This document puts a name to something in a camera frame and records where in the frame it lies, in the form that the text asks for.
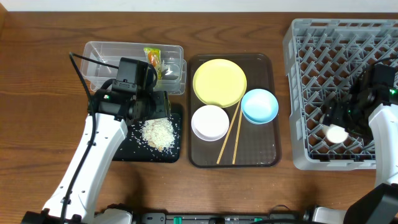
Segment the rice food scraps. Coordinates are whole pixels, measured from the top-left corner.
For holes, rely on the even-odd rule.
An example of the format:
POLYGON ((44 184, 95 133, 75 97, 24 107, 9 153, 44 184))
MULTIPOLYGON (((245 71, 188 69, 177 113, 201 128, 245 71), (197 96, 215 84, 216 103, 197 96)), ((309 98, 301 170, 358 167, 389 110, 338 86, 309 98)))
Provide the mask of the rice food scraps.
POLYGON ((138 121, 130 126, 132 141, 139 146, 161 153, 171 154, 177 140, 177 126, 173 118, 138 121))

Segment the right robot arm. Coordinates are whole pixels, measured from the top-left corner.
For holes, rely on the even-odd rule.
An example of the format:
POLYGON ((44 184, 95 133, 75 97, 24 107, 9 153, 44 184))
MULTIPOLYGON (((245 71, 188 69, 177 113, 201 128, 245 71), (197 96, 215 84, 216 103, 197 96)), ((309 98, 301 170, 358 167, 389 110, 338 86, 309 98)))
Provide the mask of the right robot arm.
POLYGON ((367 109, 376 154, 375 188, 347 210, 315 208, 309 223, 397 223, 397 90, 379 91, 362 111, 367 109))

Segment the white bowl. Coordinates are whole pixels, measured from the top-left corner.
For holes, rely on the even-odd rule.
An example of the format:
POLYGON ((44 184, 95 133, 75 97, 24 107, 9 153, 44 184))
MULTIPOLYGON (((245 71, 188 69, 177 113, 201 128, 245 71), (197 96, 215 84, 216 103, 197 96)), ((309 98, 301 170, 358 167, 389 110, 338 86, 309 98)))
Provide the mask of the white bowl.
POLYGON ((194 112, 191 120, 193 133, 204 141, 217 141, 228 131, 229 118, 220 107, 206 105, 194 112))

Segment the wooden chopstick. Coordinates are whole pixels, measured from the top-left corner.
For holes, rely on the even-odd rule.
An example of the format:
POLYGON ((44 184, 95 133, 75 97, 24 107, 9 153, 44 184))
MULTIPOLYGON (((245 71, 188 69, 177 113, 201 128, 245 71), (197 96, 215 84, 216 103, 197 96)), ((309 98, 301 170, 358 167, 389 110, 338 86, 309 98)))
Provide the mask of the wooden chopstick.
POLYGON ((237 127, 237 131, 236 131, 236 139, 235 139, 235 144, 234 144, 234 152, 233 152, 233 160, 232 160, 233 165, 235 165, 235 163, 236 163, 236 156, 237 156, 237 151, 238 151, 242 116, 243 116, 243 111, 241 108, 239 111, 238 127, 237 127))
POLYGON ((221 150, 220 150, 218 159, 217 159, 217 161, 216 161, 216 164, 219 164, 219 163, 220 163, 221 158, 222 158, 222 156, 223 156, 224 149, 225 149, 226 144, 227 144, 227 142, 228 142, 230 132, 231 132, 231 130, 232 130, 234 121, 235 121, 235 119, 236 119, 236 115, 237 115, 237 113, 238 113, 238 109, 239 109, 239 107, 240 107, 240 102, 241 102, 241 100, 238 101, 238 104, 237 104, 236 109, 235 109, 235 111, 234 111, 232 120, 231 120, 231 122, 230 122, 230 124, 229 124, 229 128, 228 128, 228 131, 227 131, 227 133, 226 133, 225 139, 224 139, 224 141, 223 141, 223 145, 222 145, 222 147, 221 147, 221 150))

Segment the white cup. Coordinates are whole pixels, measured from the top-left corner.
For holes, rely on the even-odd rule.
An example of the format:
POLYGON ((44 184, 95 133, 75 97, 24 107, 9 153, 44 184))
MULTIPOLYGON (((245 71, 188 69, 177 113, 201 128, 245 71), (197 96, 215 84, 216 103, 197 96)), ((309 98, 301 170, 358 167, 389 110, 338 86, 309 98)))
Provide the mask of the white cup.
POLYGON ((338 144, 344 142, 349 134, 345 131, 344 128, 339 127, 337 125, 331 124, 329 126, 323 125, 323 133, 328 141, 338 144))

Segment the white tissue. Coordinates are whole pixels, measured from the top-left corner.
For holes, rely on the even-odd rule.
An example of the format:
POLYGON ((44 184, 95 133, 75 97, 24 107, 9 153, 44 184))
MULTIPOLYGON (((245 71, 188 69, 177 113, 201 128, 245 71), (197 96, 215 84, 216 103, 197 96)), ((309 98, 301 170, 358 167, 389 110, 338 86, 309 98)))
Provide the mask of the white tissue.
POLYGON ((167 65, 163 60, 161 63, 161 75, 163 79, 166 79, 169 75, 173 73, 173 70, 170 65, 167 65))

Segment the light blue bowl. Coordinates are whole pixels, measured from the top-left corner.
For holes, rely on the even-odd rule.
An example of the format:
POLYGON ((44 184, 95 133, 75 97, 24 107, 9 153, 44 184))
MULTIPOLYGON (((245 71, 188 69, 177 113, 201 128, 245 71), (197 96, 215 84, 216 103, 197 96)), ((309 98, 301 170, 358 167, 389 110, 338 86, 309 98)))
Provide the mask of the light blue bowl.
POLYGON ((252 124, 266 124, 273 121, 279 112, 277 98, 268 90, 253 89, 242 98, 243 116, 252 124))

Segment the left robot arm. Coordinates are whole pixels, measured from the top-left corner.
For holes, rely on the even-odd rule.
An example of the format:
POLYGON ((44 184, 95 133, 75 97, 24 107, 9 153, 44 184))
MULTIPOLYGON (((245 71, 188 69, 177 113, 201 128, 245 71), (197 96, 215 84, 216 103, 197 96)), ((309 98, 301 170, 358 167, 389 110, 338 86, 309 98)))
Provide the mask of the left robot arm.
POLYGON ((23 223, 133 223, 121 204, 96 214, 95 206, 109 165, 134 121, 170 116, 165 91, 99 89, 80 143, 58 188, 39 213, 26 212, 23 223))

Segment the yellow plate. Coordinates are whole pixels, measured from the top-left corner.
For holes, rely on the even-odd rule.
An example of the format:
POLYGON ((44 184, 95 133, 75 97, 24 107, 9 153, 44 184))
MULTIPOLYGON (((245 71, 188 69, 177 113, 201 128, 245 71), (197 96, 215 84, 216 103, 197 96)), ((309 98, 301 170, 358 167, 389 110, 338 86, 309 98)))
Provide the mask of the yellow plate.
POLYGON ((236 63, 213 59, 200 65, 193 76, 193 91, 206 105, 227 108, 236 104, 248 86, 246 74, 236 63))

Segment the green snack wrapper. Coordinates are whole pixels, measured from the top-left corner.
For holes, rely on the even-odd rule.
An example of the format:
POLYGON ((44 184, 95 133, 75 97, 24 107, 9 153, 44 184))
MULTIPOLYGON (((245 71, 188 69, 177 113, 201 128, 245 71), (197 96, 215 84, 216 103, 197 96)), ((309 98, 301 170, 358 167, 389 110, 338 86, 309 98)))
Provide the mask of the green snack wrapper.
POLYGON ((151 64, 156 72, 157 72, 157 78, 159 80, 162 79, 162 64, 160 60, 160 49, 157 48, 152 48, 152 47, 145 47, 144 52, 147 57, 147 61, 149 64, 151 64))

